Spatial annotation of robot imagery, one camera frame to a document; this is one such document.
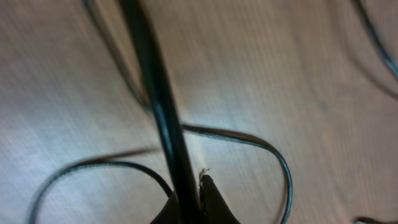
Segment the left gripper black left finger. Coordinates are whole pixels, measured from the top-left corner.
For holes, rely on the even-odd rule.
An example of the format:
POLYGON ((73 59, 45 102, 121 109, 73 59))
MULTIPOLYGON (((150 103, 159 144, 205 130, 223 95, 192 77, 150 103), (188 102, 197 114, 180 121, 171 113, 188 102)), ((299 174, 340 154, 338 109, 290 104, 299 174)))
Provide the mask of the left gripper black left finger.
POLYGON ((172 192, 162 210, 150 224, 180 224, 180 210, 175 192, 172 192))

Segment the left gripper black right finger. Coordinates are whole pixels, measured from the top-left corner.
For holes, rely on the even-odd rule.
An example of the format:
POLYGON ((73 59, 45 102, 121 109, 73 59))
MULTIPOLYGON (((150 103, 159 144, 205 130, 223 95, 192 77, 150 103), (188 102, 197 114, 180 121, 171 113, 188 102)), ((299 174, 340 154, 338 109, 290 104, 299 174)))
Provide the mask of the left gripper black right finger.
POLYGON ((200 203, 206 224, 240 224, 209 175, 200 178, 200 203))

